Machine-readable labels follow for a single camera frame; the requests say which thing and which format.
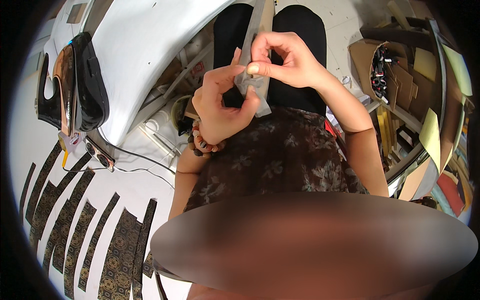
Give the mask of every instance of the gold pattern fabric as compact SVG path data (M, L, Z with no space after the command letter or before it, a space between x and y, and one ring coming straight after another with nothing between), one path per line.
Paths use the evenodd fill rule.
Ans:
M102 234L103 227L105 226L105 223L107 222L108 217L112 213L112 210L117 204L119 199L120 199L120 196L117 193L115 193L111 198L110 202L108 203L107 207L103 211L102 216L98 221L98 224L93 233L92 239L90 240L90 244L88 245L87 253L84 259L84 264L80 272L80 280L78 281L78 287L84 292L86 291L88 275L90 273L90 265L92 263L93 254L95 253L96 245L98 243L98 240L100 239L100 234ZM112 257L111 259L112 259L111 264L113 266L115 266L116 264L117 266L116 268L119 268L120 262L118 261L118 258Z
M36 164L32 163L30 170L28 171L27 178L25 179L24 189L22 190L22 196L20 196L20 205L18 206L18 214L20 215L20 224L24 224L24 205L27 198L28 186L32 180L33 171L35 171Z
M153 275L153 255L150 251L147 255L147 258L144 262L144 274L148 276L148 278L152 278Z
M65 257L65 247L67 245L67 238L72 225L73 216L77 210L78 204L87 189L88 185L93 179L95 173L92 170L86 171L75 185L70 199L67 199L62 209L45 248L45 255L43 258L43 268L48 274L50 268L50 260L52 259L53 266L63 274L63 262Z
M30 194L30 199L28 200L27 210L25 212L25 219L29 224L32 224L36 203L38 201L38 197L40 196L40 192L42 191L43 185L45 184L45 181L47 181L48 174L52 170L52 167L61 151L60 142L57 142L45 160L35 184L33 185L32 193Z
M130 298L133 262L141 227L137 218L124 208L108 247L98 299Z
M65 289L65 296L70 299L73 297L73 280L75 275L75 267L77 266L78 255L82 244L85 239L88 226L95 215L96 208L94 208L87 200L85 202L80 218L78 219L77 226L73 232L72 239L70 240L70 246L67 251L67 258L65 259L65 271L63 272L63 285Z
M137 242L137 250L135 251L135 261L132 272L132 291L134 300L142 300L142 267L145 258L145 251L147 248L148 236L150 228L152 227L152 220L155 214L156 200L150 199L145 212L144 222L140 229L140 235Z
M88 163L88 161L90 161L90 159L92 159L92 156L88 153L85 153L72 167L72 171L81 170ZM34 251L37 250L36 246L38 245L38 240L42 238L45 224L47 223L50 213L52 212L53 206L77 174L78 172L68 172L62 178L58 186L55 186L50 181L47 182L42 196L40 197L40 201L38 201L38 206L36 207L32 220L32 227L30 228L30 241Z

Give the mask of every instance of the red cloth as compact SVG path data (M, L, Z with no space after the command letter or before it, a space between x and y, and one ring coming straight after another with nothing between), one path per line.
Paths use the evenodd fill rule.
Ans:
M458 189L455 182L447 175L441 174L437 180L437 184L444 193L445 198L447 198L447 201L455 215L459 216L465 204L458 194Z

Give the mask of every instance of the black pants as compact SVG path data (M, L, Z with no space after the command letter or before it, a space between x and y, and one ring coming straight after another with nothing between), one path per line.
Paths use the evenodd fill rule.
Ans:
M214 25L214 69L230 65L235 48L242 48L253 7L234 4L224 9ZM322 19L301 5L290 5L273 18L275 32L295 32L307 44L315 58L326 67L327 43ZM282 65L282 58L272 50L273 64ZM236 87L223 94L225 106L240 108L243 97ZM311 87L296 88L270 78L269 105L299 108L325 116L326 104Z

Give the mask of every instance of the white ironing board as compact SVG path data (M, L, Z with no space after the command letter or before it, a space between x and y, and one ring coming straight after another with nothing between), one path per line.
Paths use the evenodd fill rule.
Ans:
M92 37L110 105L101 133L119 145L175 55L234 0L114 0Z

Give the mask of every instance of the bead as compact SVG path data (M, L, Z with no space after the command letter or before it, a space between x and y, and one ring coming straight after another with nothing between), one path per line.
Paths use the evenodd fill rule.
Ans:
M196 156L203 156L204 153L202 151L198 150L198 149L195 149L193 151L193 154L195 154Z

